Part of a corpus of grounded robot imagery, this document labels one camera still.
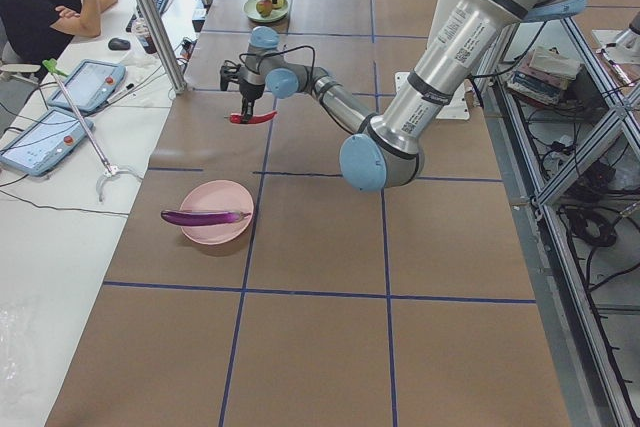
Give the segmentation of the pink plate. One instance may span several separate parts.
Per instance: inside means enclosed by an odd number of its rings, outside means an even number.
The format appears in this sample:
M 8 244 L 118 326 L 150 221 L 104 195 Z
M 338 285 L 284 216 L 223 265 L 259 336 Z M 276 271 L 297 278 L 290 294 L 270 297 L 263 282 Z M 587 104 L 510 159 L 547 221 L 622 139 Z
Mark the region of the pink plate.
M 194 188 L 183 200 L 181 210 L 237 211 L 243 219 L 211 226 L 185 226 L 182 233 L 190 240 L 204 245 L 219 245 L 238 237 L 250 224 L 254 212 L 251 193 L 241 184 L 230 180 L 214 180 Z

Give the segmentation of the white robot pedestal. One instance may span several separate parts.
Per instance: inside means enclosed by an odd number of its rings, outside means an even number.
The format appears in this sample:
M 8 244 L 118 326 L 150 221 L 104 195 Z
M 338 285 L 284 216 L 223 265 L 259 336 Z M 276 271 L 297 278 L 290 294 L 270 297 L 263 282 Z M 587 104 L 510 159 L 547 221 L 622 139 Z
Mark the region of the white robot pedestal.
M 384 119 L 419 130 L 447 107 L 456 89 L 501 30 L 526 10 L 516 0 L 438 0 L 427 49 Z

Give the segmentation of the aluminium frame post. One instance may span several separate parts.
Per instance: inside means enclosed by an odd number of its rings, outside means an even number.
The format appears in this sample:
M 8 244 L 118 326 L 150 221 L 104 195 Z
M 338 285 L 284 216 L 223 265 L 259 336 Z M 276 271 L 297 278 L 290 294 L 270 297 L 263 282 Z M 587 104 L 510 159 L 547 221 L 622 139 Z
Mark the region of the aluminium frame post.
M 176 95 L 182 94 L 186 89 L 181 68 L 174 54 L 167 31 L 161 20 L 161 16 L 156 8 L 154 0 L 136 0 L 143 18 L 146 20 L 150 36 L 155 44 L 157 55 L 169 78 Z

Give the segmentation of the green-pink peach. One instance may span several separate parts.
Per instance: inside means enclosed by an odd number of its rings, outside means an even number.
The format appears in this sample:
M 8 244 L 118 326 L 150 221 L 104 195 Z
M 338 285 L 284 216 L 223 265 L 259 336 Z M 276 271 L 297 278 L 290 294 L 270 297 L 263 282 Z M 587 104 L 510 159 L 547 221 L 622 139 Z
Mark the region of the green-pink peach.
M 274 10 L 276 10 L 276 11 L 284 11 L 284 10 L 285 10 L 285 8 L 286 8 L 286 4 L 287 4 L 287 1 L 286 1 L 286 0 L 280 0 L 280 7 L 279 7 L 279 8 L 274 8 L 274 7 L 273 7 L 273 4 L 272 4 L 272 8 L 273 8 Z

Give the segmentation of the lower teach pendant tablet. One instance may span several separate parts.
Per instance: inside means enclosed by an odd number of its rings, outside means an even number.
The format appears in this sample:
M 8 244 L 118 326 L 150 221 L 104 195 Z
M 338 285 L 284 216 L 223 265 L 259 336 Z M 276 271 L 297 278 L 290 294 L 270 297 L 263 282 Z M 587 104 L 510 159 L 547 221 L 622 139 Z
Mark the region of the lower teach pendant tablet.
M 52 171 L 86 137 L 85 129 L 72 112 L 51 108 L 1 148 L 1 165 L 40 177 Z

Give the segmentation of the green plate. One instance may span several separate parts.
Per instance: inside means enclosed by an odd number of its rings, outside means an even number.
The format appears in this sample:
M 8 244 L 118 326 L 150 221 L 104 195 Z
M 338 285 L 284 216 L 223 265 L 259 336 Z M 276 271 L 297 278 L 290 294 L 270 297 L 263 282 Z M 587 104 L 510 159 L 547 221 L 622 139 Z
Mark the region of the green plate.
M 288 0 L 247 0 L 245 15 L 256 23 L 274 23 L 284 19 L 289 12 Z

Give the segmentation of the stack of books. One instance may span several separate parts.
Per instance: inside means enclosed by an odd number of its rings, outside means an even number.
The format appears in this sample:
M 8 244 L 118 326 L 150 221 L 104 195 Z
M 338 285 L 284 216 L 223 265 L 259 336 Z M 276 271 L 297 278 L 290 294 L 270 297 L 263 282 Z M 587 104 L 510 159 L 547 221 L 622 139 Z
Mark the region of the stack of books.
M 506 79 L 506 87 L 542 105 L 556 105 L 582 70 L 582 63 L 557 48 L 537 46 L 527 52 Z

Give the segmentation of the seated person black shirt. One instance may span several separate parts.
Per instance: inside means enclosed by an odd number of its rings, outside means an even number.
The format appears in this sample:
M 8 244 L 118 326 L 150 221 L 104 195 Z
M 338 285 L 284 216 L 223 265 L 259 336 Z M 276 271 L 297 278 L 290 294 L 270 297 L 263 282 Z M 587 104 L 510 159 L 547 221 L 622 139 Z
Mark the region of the seated person black shirt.
M 1 0 L 8 43 L 21 61 L 40 66 L 76 37 L 101 35 L 102 13 L 118 0 Z

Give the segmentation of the purple eggplant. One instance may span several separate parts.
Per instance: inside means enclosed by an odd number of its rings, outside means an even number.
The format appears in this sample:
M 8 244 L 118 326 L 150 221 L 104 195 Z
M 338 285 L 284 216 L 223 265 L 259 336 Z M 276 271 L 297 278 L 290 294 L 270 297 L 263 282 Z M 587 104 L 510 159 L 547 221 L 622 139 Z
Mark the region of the purple eggplant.
M 160 217 L 181 227 L 202 227 L 238 223 L 251 216 L 241 211 L 163 210 Z

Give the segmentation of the upper teach pendant tablet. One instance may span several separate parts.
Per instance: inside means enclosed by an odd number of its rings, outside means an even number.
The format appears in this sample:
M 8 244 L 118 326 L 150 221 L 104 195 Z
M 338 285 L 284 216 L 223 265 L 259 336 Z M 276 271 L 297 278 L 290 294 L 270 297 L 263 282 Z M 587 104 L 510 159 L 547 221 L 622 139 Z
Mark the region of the upper teach pendant tablet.
M 91 115 L 103 107 L 126 75 L 120 63 L 84 59 L 69 74 L 54 65 L 71 99 L 84 115 Z

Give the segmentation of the reacher grabber tool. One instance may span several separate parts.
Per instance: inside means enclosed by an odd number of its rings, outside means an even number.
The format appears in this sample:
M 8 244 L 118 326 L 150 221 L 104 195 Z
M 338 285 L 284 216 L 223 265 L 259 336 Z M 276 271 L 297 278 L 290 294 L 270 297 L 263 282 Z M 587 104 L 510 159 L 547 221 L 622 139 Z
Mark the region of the reacher grabber tool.
M 97 140 L 95 139 L 95 136 L 94 136 L 91 128 L 86 123 L 86 120 L 85 120 L 84 116 L 81 114 L 81 112 L 80 112 L 79 108 L 77 107 L 75 101 L 71 97 L 71 94 L 69 93 L 67 87 L 64 85 L 63 80 L 62 80 L 63 74 L 62 74 L 62 71 L 57 68 L 57 61 L 54 60 L 54 59 L 45 60 L 43 62 L 43 66 L 49 72 L 49 74 L 53 77 L 54 81 L 58 85 L 58 87 L 59 87 L 60 91 L 62 92 L 64 98 L 66 99 L 69 107 L 71 108 L 71 111 L 73 112 L 73 114 L 77 118 L 80 126 L 82 127 L 83 131 L 86 134 L 86 137 L 88 138 L 88 140 L 89 140 L 90 144 L 92 145 L 94 151 L 96 152 L 96 154 L 97 154 L 102 166 L 104 167 L 104 172 L 101 174 L 101 176 L 98 178 L 98 180 L 96 182 L 96 192 L 97 192 L 97 195 L 98 195 L 99 202 L 102 203 L 105 200 L 104 189 L 105 189 L 105 185 L 107 184 L 107 182 L 109 180 L 115 180 L 118 176 L 131 175 L 138 182 L 142 182 L 143 181 L 143 176 L 141 174 L 139 174 L 138 172 L 136 172 L 132 167 L 130 167 L 130 166 L 118 166 L 116 164 L 112 164 L 108 160 L 108 158 L 106 157 L 103 149 L 99 146 Z

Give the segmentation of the red chili pepper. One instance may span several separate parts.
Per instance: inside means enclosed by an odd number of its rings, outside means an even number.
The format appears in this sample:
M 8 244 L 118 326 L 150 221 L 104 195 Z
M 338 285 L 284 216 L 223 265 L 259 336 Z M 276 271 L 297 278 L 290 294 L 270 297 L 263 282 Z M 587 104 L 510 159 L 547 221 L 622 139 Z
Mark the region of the red chili pepper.
M 256 125 L 256 124 L 261 124 L 261 123 L 266 123 L 271 121 L 275 116 L 277 115 L 277 111 L 276 110 L 272 110 L 270 112 L 267 112 L 265 114 L 254 114 L 254 118 L 253 118 L 253 122 L 252 123 L 247 123 L 247 124 L 242 124 L 240 122 L 240 118 L 241 118 L 241 113 L 232 113 L 228 116 L 225 116 L 225 119 L 228 119 L 232 124 L 238 124 L 238 125 Z

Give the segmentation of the black computer mouse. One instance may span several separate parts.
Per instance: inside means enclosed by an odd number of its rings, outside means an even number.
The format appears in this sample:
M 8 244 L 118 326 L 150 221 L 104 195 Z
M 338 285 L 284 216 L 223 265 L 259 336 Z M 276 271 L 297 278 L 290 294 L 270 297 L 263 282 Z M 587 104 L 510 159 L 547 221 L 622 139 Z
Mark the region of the black computer mouse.
M 111 38 L 107 46 L 111 51 L 126 51 L 131 48 L 130 42 L 123 38 Z

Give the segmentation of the iced drink cup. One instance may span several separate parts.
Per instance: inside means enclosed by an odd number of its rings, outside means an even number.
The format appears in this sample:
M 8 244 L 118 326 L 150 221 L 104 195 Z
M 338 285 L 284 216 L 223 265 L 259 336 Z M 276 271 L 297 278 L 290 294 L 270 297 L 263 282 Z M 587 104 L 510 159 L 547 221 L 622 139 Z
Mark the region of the iced drink cup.
M 131 25 L 131 33 L 135 35 L 143 50 L 147 54 L 157 53 L 155 42 L 151 36 L 151 32 L 144 18 L 138 17 L 133 21 Z

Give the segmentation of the teach pendant tablet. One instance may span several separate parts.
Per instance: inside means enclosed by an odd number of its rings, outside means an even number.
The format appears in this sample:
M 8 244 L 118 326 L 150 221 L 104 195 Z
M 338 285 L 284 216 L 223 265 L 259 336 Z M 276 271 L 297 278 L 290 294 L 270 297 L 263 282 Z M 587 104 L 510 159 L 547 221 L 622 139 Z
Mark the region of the teach pendant tablet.
M 84 115 L 91 115 L 103 107 L 126 75 L 120 63 L 84 59 L 69 74 L 54 65 L 71 99 Z
M 86 137 L 85 129 L 72 112 L 51 108 L 1 148 L 1 165 L 40 177 L 52 171 Z

